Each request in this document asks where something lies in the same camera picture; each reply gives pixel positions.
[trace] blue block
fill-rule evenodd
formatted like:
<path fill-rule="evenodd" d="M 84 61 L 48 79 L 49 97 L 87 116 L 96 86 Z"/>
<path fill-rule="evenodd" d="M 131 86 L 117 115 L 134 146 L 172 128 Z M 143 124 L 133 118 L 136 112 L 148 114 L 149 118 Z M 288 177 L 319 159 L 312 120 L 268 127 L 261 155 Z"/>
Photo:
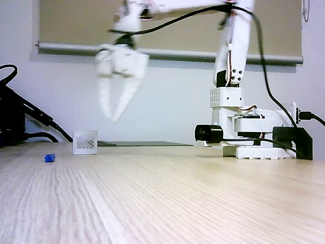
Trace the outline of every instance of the blue block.
<path fill-rule="evenodd" d="M 55 154 L 48 154 L 45 156 L 45 163 L 51 163 L 55 160 Z"/>

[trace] robotic arm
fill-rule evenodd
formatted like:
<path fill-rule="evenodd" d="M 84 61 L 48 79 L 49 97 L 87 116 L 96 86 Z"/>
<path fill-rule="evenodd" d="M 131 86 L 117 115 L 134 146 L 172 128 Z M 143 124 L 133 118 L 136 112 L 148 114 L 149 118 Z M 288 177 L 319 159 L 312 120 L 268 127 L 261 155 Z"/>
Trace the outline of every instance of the robotic arm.
<path fill-rule="evenodd" d="M 222 4 L 233 4 L 252 10 L 254 0 L 124 0 L 119 13 L 114 16 L 114 28 L 124 32 L 139 32 L 142 21 L 180 17 L 186 13 Z M 238 85 L 242 81 L 249 45 L 249 14 L 234 10 L 225 20 L 229 24 L 227 22 L 223 24 L 222 44 L 214 68 L 213 83 L 216 86 L 217 83 L 223 86 Z M 133 95 L 141 86 L 146 72 L 149 56 L 137 51 L 139 37 L 139 35 L 115 34 L 114 45 L 101 45 L 96 56 L 100 104 L 106 118 L 113 122 L 117 121 L 126 109 Z M 114 74 L 124 77 L 125 84 L 119 105 L 113 115 L 109 93 L 110 80 Z"/>
<path fill-rule="evenodd" d="M 254 0 L 124 0 L 118 14 L 114 16 L 114 45 L 101 45 L 96 56 L 100 86 L 100 103 L 106 117 L 117 121 L 132 96 L 141 86 L 149 57 L 137 51 L 142 21 L 154 21 L 166 17 L 179 17 L 192 11 L 213 6 L 231 4 L 253 11 Z M 223 35 L 217 53 L 213 83 L 216 88 L 210 91 L 212 108 L 211 125 L 198 125 L 195 130 L 197 141 L 205 146 L 224 143 L 223 155 L 239 159 L 283 159 L 295 158 L 290 150 L 275 147 L 270 140 L 279 137 L 279 127 L 291 128 L 288 116 L 281 109 L 263 110 L 255 105 L 244 107 L 244 92 L 240 87 L 243 81 L 246 57 L 249 46 L 251 17 L 248 13 L 234 10 L 227 13 L 222 23 Z M 125 78 L 125 87 L 115 115 L 112 115 L 109 102 L 109 81 L 117 74 Z M 296 104 L 285 106 L 296 121 Z M 264 141 L 252 142 L 245 139 L 259 138 Z"/>

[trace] white container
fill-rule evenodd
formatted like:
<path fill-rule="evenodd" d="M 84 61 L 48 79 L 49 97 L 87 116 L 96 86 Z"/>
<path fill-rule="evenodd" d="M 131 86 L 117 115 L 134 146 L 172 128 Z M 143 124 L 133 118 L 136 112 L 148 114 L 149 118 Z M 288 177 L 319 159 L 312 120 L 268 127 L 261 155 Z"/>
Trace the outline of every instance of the white container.
<path fill-rule="evenodd" d="M 97 131 L 74 131 L 73 154 L 97 154 Z"/>

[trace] roller blind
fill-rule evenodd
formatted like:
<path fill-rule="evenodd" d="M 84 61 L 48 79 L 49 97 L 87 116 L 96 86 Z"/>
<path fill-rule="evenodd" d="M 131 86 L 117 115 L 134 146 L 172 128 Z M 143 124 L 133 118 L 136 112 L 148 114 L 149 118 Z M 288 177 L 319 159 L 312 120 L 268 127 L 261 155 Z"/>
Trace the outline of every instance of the roller blind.
<path fill-rule="evenodd" d="M 39 0 L 40 42 L 98 45 L 111 40 L 113 15 L 121 0 Z M 301 1 L 256 0 L 254 12 L 261 21 L 265 54 L 302 56 Z M 222 13 L 194 16 L 157 32 L 143 35 L 140 48 L 216 52 Z M 143 29 L 170 19 L 143 22 Z M 258 54 L 252 22 L 249 54 Z"/>

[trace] wooden table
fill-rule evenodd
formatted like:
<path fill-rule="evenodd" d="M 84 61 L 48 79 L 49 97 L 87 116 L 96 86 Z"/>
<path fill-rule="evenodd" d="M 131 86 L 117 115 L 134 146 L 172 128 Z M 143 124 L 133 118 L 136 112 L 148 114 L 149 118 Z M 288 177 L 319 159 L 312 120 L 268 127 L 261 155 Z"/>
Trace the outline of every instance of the wooden table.
<path fill-rule="evenodd" d="M 54 163 L 44 155 L 55 153 Z M 325 164 L 213 148 L 0 149 L 0 243 L 325 243 Z"/>

